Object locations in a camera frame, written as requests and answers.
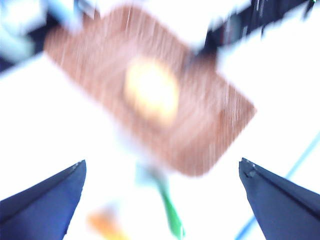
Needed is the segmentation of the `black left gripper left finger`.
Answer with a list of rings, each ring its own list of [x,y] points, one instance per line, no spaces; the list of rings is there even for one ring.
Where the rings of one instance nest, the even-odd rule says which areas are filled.
[[[62,240],[80,202],[85,160],[0,202],[2,240]]]

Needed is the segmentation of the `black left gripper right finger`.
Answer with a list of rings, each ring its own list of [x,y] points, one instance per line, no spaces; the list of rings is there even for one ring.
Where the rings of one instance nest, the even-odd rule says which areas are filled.
[[[239,178],[247,200],[267,240],[318,240],[320,195],[246,158]]]

